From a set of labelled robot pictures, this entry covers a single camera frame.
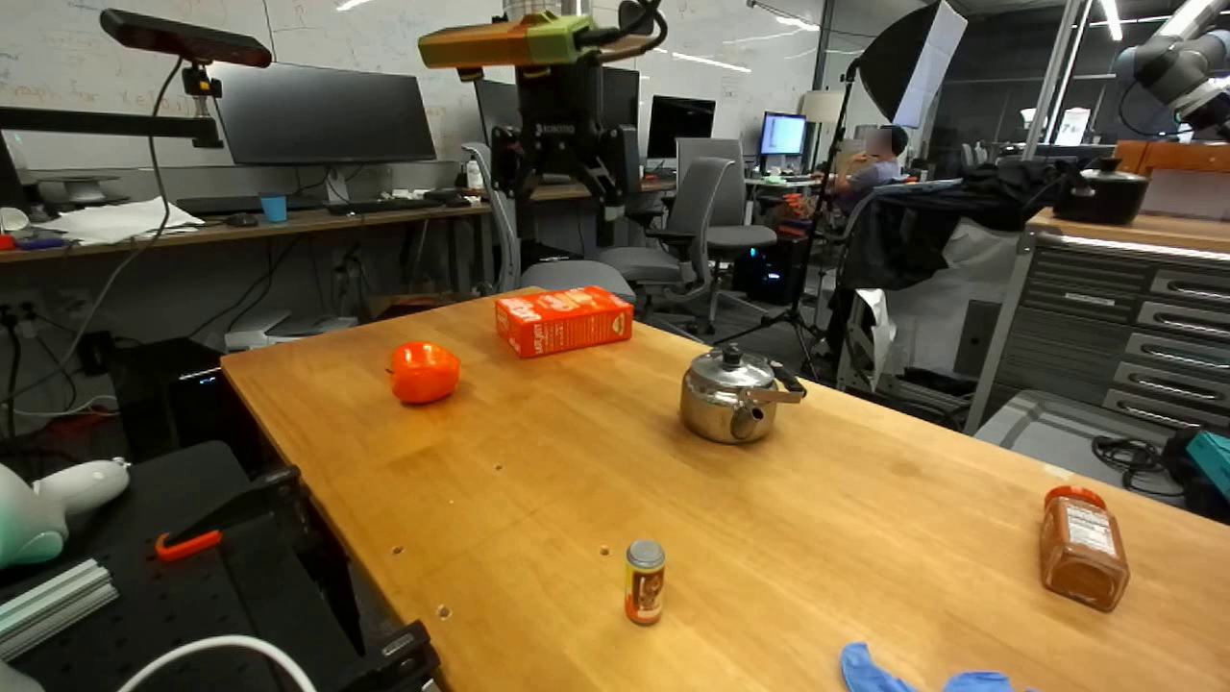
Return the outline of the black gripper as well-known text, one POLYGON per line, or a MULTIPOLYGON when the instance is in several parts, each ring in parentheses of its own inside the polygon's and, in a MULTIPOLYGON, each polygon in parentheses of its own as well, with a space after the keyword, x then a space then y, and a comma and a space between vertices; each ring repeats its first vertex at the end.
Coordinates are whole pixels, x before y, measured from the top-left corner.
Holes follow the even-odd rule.
POLYGON ((518 123, 491 130, 491 180, 528 201, 546 171, 571 175, 596 205, 618 208, 633 175, 628 130, 602 118, 602 64, 518 64, 518 123))

